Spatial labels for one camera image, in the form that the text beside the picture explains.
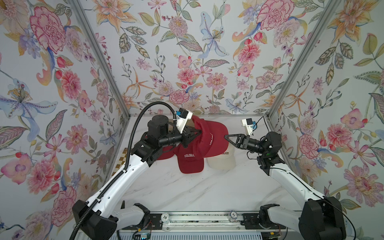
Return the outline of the cream Colorado baseball cap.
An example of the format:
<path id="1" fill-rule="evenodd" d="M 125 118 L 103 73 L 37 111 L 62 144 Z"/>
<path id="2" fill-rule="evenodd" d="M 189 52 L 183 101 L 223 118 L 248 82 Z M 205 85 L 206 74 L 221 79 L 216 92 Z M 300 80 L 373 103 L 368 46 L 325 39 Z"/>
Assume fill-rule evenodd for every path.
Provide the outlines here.
<path id="1" fill-rule="evenodd" d="M 235 147 L 228 145 L 227 150 L 221 155 L 207 158 L 210 168 L 216 170 L 232 170 L 236 167 Z"/>

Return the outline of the maroon Colorado cap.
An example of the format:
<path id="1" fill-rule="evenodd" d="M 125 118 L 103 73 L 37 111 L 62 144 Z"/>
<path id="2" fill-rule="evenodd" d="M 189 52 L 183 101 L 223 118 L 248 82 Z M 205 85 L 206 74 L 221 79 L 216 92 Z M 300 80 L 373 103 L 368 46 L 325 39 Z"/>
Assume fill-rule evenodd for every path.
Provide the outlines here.
<path id="1" fill-rule="evenodd" d="M 200 173 L 204 169 L 204 158 L 208 151 L 209 147 L 204 144 L 193 142 L 187 148 L 180 144 L 174 150 L 180 171 L 183 174 Z"/>

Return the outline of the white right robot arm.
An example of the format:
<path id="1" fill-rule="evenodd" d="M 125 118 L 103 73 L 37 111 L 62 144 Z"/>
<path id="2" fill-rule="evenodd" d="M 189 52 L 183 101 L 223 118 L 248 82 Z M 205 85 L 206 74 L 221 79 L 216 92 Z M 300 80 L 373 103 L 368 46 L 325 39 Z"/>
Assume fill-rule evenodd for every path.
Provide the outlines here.
<path id="1" fill-rule="evenodd" d="M 296 200 L 300 211 L 288 210 L 278 204 L 260 207 L 257 223 L 263 228 L 282 225 L 301 234 L 305 240 L 344 240 L 347 237 L 341 203 L 327 197 L 299 178 L 280 158 L 282 137 L 269 132 L 260 140 L 249 135 L 226 135 L 237 149 L 258 154 L 260 169 L 276 180 Z"/>

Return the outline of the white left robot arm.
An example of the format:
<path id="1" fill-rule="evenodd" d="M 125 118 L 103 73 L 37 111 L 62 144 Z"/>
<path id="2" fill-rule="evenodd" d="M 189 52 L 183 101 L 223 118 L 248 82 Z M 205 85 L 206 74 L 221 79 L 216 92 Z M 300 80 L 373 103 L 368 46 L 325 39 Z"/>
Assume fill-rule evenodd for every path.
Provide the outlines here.
<path id="1" fill-rule="evenodd" d="M 150 210 L 142 204 L 124 207 L 121 200 L 136 179 L 163 154 L 168 146 L 187 147 L 201 134 L 187 126 L 192 112 L 180 109 L 173 122 L 167 116 L 156 115 L 148 122 L 148 131 L 140 141 L 130 145 L 126 163 L 87 201 L 78 200 L 72 210 L 76 226 L 70 236 L 76 238 L 82 231 L 92 240 L 108 240 L 126 227 L 145 228 L 150 222 Z"/>

